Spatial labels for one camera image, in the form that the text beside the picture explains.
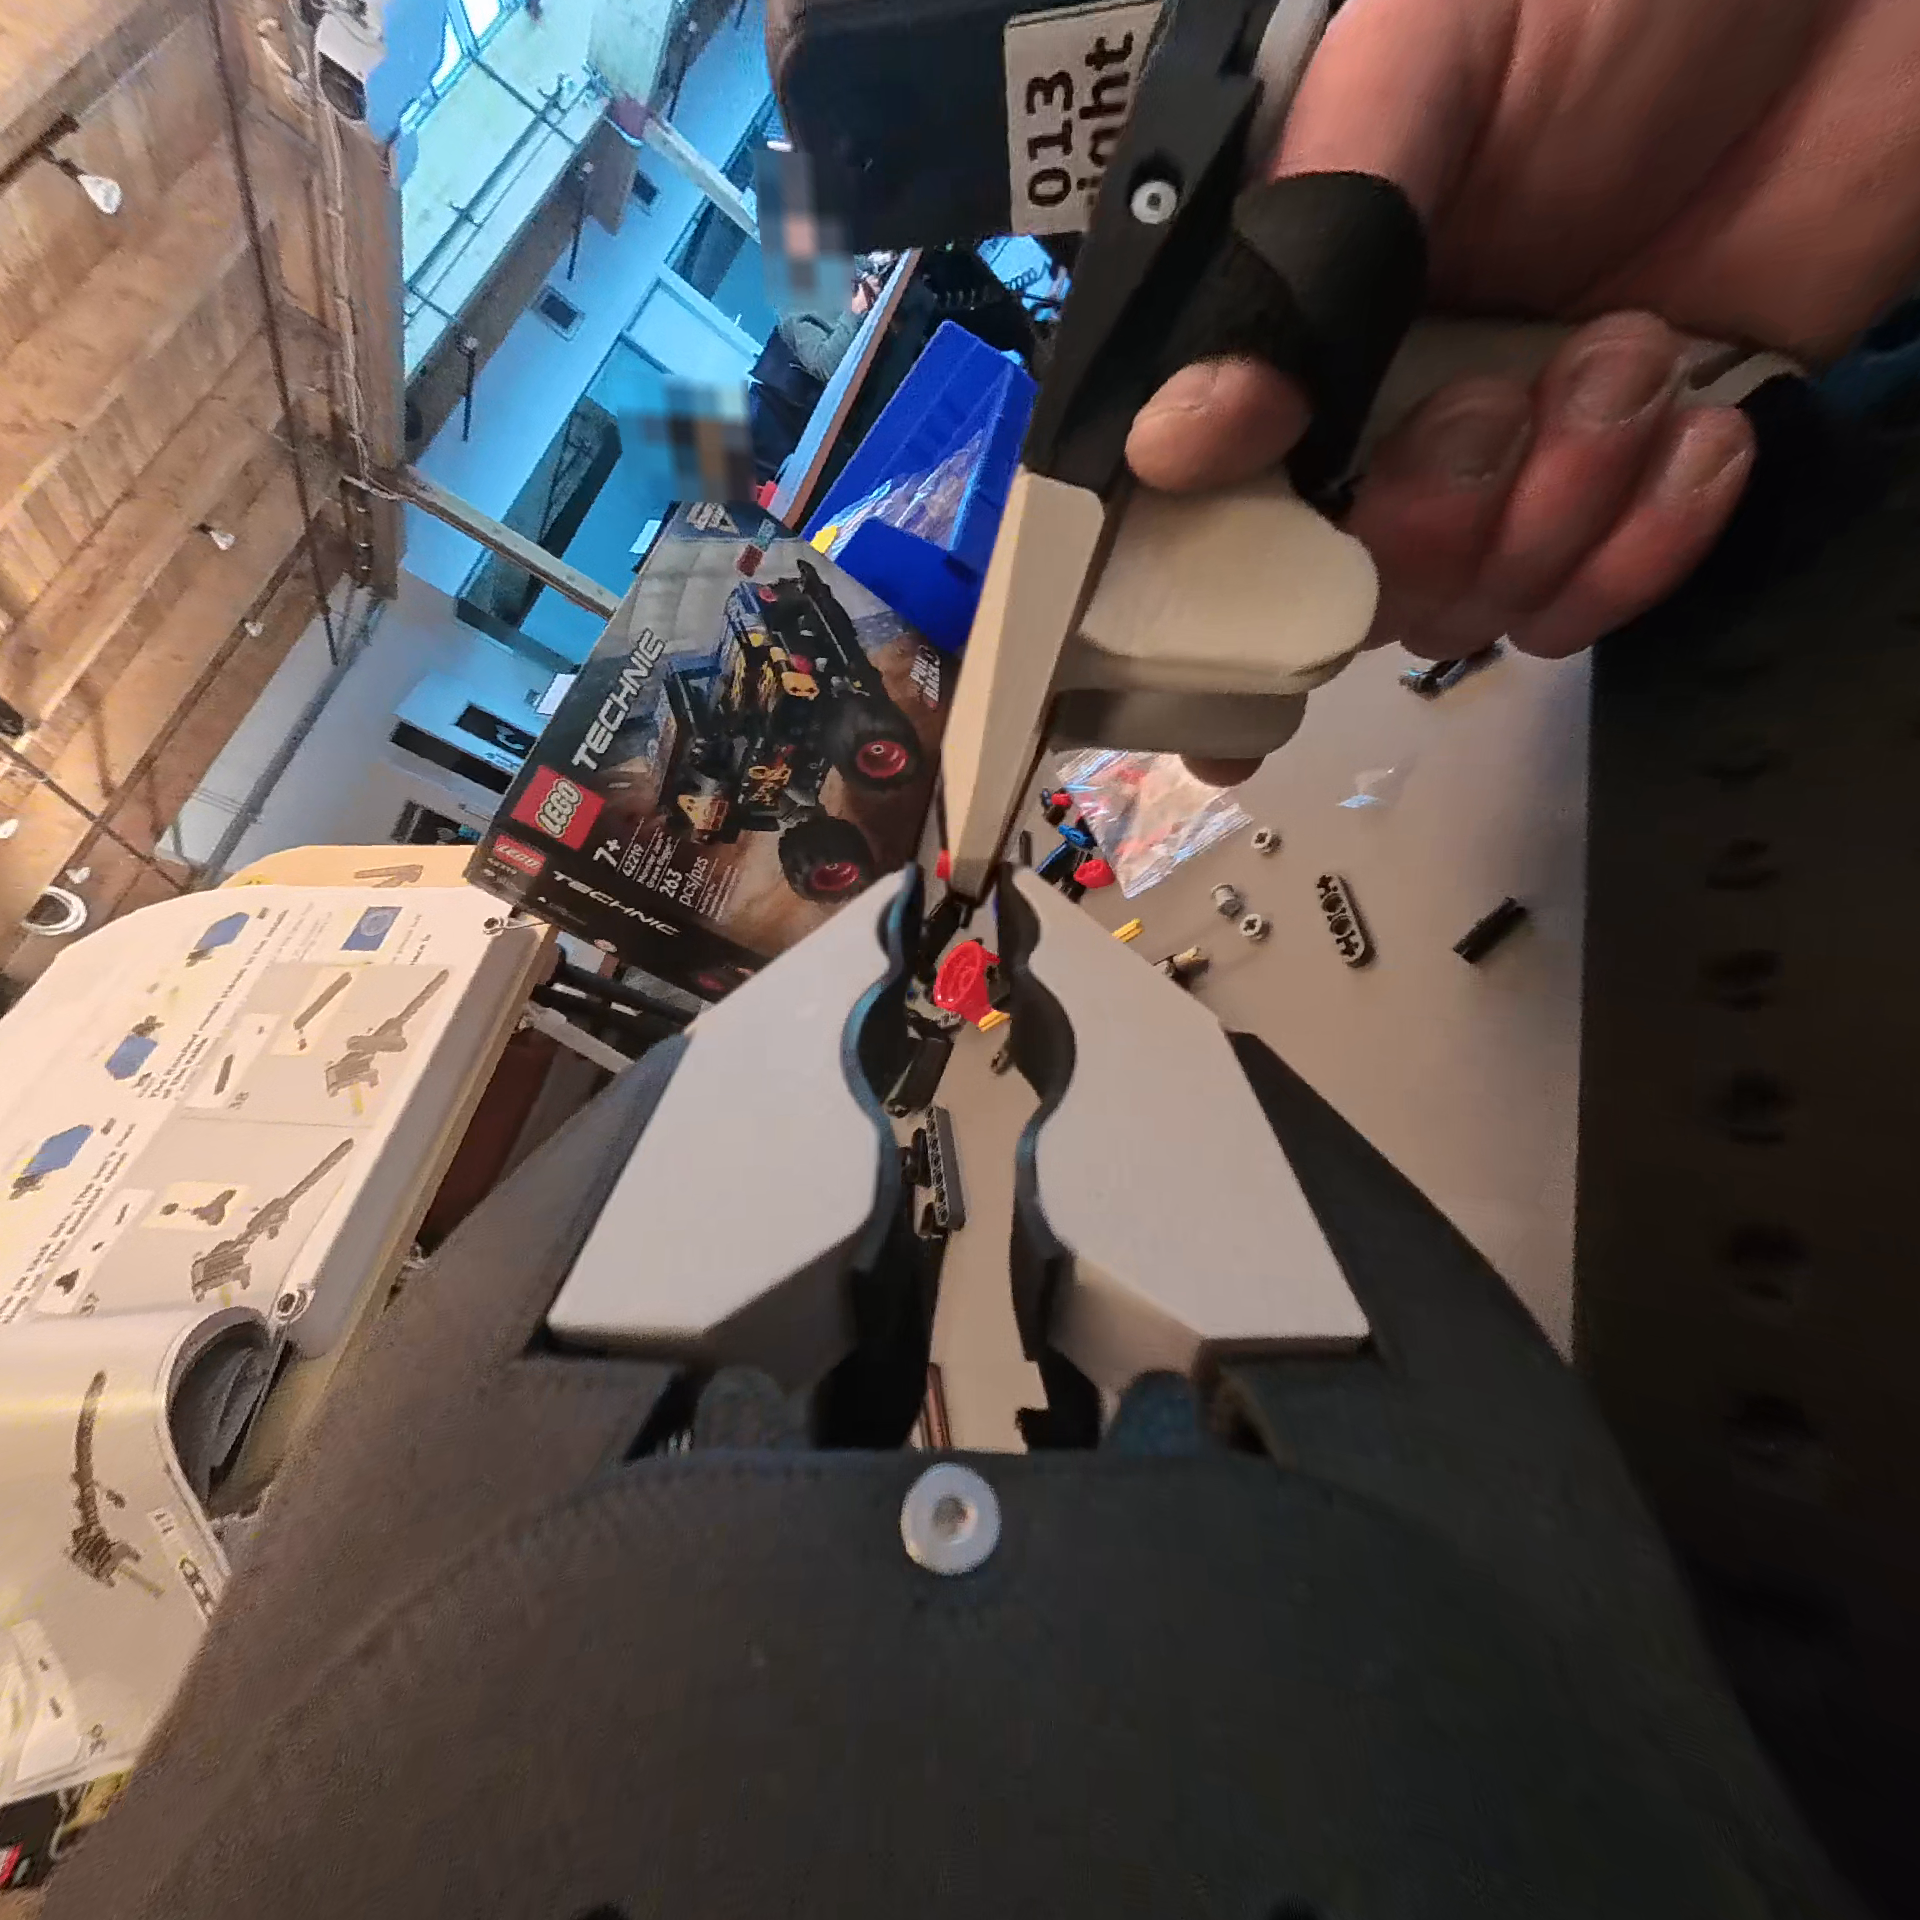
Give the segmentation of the person's right hand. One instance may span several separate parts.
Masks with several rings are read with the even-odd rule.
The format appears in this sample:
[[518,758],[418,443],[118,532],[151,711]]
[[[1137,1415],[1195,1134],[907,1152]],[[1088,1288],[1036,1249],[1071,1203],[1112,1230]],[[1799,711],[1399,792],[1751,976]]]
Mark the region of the person's right hand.
[[1754,483],[1756,426],[1682,403],[1690,351],[1815,369],[1916,287],[1919,6],[1345,6],[1260,175],[1391,180],[1442,311],[1572,327],[1409,414],[1348,514],[1370,647],[1569,658],[1682,587]]

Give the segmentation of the black perforated panel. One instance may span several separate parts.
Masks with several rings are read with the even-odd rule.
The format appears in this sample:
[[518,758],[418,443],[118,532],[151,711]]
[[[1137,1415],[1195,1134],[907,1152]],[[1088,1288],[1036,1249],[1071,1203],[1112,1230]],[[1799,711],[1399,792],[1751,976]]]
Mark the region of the black perforated panel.
[[1591,676],[1575,1355],[1793,1800],[1916,1916],[1916,442]]

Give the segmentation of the black beam assembly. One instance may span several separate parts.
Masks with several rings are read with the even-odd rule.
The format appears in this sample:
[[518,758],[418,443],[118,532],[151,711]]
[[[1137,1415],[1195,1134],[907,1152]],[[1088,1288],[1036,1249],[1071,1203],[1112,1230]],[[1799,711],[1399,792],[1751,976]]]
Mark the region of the black beam assembly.
[[882,1106],[894,1121],[924,1114],[944,1080],[960,1033],[970,1018],[946,1009],[938,994],[938,975],[959,934],[970,924],[971,905],[944,888],[942,899],[924,918],[907,959],[904,993],[904,1057],[902,1072]]

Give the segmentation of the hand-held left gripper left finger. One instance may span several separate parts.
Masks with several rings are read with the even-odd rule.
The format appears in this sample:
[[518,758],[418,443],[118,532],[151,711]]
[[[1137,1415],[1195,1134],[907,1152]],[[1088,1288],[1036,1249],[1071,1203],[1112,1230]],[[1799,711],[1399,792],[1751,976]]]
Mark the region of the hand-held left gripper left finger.
[[798,1391],[927,1348],[886,1108],[924,882],[916,865],[886,875],[691,1024],[547,1313],[558,1344]]

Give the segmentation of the blue plastic bin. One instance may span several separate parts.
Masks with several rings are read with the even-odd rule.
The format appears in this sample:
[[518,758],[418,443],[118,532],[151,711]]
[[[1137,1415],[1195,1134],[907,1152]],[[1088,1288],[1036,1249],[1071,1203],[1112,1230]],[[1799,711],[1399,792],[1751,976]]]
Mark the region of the blue plastic bin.
[[804,523],[804,540],[960,656],[1015,481],[1036,379],[942,322]]

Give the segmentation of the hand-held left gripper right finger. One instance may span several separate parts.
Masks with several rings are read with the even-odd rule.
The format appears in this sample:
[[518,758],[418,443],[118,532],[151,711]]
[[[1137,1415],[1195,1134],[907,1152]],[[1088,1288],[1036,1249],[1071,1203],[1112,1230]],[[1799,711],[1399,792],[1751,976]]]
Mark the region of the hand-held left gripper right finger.
[[1030,1360],[1098,1394],[1370,1337],[1232,1033],[1036,874],[999,882],[1015,1068],[1011,1286]]

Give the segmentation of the clear plastic bag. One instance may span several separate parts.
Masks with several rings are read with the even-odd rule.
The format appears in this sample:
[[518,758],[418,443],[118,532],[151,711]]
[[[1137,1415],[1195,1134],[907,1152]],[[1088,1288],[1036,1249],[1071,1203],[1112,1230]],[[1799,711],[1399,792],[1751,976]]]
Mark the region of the clear plastic bag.
[[1203,783],[1175,755],[1071,752],[1054,793],[1124,899],[1254,826],[1231,790]]

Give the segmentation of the pile of small connector pins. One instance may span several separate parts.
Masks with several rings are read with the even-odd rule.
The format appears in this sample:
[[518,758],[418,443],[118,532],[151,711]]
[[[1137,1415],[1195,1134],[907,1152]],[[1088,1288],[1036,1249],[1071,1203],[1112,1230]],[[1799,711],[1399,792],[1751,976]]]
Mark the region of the pile of small connector pins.
[[[1455,656],[1439,664],[1415,665],[1399,675],[1399,684],[1403,691],[1415,695],[1424,703],[1436,703],[1451,694],[1463,682],[1475,679],[1480,673],[1491,668],[1495,662],[1504,656],[1504,644],[1491,643],[1488,647],[1480,649],[1475,656]],[[1054,793],[1058,783],[1058,774],[1052,780],[1043,780],[1041,787],[1041,810],[1043,818],[1049,828],[1054,828],[1064,838],[1064,847],[1054,852],[1047,852],[1041,863],[1041,878],[1056,886],[1067,899],[1081,899],[1087,891],[1098,890],[1119,890],[1114,886],[1114,874],[1106,868],[1103,859],[1098,859],[1090,850],[1090,838],[1083,828],[1067,812],[1065,799]],[[1354,792],[1339,802],[1343,810],[1348,812],[1379,812],[1387,808],[1403,787],[1403,770],[1399,768],[1384,768],[1384,770],[1368,770],[1361,774],[1354,783]],[[1272,824],[1254,824],[1248,831],[1248,850],[1258,857],[1272,857],[1283,850],[1281,831]],[[1231,921],[1238,934],[1250,943],[1260,945],[1272,934],[1272,920],[1256,913],[1248,903],[1244,891],[1232,882],[1217,882],[1212,890],[1215,913]],[[1186,950],[1174,954],[1159,963],[1159,971],[1171,976],[1178,986],[1190,987],[1201,975],[1208,971],[1209,959],[1201,950]]]

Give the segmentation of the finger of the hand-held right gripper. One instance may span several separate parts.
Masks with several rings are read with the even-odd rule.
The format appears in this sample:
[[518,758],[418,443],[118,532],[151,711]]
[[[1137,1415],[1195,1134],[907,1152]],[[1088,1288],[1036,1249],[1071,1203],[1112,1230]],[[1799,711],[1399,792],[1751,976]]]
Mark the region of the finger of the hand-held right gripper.
[[1099,495],[1015,472],[944,734],[946,878],[963,902],[992,890],[1104,528]]

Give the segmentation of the building set box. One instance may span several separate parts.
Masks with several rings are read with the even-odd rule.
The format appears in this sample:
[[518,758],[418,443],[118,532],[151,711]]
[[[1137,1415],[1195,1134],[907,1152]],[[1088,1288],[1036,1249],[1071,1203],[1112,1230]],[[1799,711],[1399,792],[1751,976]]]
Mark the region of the building set box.
[[467,880],[721,1001],[919,857],[955,684],[756,500],[676,504]]

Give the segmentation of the instruction booklet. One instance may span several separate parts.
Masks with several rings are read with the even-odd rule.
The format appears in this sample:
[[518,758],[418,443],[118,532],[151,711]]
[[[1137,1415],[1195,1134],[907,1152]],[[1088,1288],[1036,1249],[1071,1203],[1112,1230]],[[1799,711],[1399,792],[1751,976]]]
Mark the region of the instruction booklet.
[[483,955],[454,894],[137,911],[6,1018],[6,1803],[134,1763],[230,1580],[210,1487],[327,1226]]

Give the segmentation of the long grey beam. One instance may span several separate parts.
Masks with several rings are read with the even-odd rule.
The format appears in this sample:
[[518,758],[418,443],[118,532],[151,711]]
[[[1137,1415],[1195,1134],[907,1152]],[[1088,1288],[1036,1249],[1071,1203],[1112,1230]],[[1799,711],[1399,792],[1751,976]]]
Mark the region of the long grey beam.
[[904,1151],[912,1188],[914,1227],[927,1241],[946,1241],[970,1223],[959,1138],[946,1106],[929,1105]]

